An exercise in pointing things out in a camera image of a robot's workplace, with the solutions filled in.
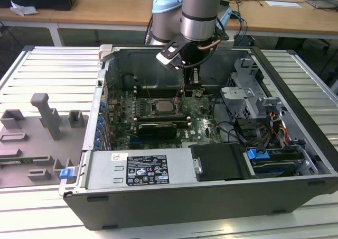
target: circuit board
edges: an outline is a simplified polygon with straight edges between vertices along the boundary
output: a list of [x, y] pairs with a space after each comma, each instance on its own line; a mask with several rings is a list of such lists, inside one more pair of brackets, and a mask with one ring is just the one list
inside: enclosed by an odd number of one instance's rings
[[[174, 98], [136, 98], [130, 92], [115, 91], [109, 99], [113, 150], [187, 148], [192, 144], [222, 143], [219, 131], [215, 128], [210, 115], [212, 98], [212, 95], [203, 95], [201, 98], [193, 95], [178, 98], [178, 100], [177, 98], [176, 100]], [[156, 120], [153, 107], [156, 102], [161, 104], [160, 110], [161, 108], [172, 109], [170, 105], [175, 103], [180, 111], [178, 114], [189, 118], [187, 125], [177, 128], [174, 139], [143, 141], [137, 136], [136, 125], [138, 123], [135, 122], [135, 117]], [[170, 120], [168, 123], [179, 125], [181, 122]]]

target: motherboard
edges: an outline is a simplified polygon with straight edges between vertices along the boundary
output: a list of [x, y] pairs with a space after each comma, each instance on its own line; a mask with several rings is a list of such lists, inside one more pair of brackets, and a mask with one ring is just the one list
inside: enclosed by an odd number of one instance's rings
[[132, 92], [110, 92], [108, 108], [113, 150], [187, 148], [222, 143], [212, 120], [214, 95], [138, 98]]

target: power supply label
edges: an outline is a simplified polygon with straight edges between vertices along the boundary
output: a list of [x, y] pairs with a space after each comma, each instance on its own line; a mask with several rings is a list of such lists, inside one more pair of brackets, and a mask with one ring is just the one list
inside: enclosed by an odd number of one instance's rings
[[169, 183], [166, 155], [127, 157], [129, 186]]

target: desk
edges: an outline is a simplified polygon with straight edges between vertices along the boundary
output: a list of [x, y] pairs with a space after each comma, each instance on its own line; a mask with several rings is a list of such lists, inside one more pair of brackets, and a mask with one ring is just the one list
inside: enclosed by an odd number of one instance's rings
[[[144, 31], [151, 16], [153, 0], [78, 0], [71, 11], [40, 10], [39, 14], [18, 16], [0, 9], [0, 21], [9, 26], [48, 28], [54, 45], [63, 45], [59, 28]], [[262, 2], [242, 2], [240, 11], [248, 22], [248, 35], [338, 39], [338, 13], [302, 8], [273, 7]], [[237, 20], [227, 30], [235, 32]]]

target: side panel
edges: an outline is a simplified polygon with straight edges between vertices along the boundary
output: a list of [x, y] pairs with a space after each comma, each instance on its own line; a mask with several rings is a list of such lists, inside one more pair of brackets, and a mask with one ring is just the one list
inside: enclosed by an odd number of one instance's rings
[[90, 230], [290, 213], [336, 178], [63, 197]]

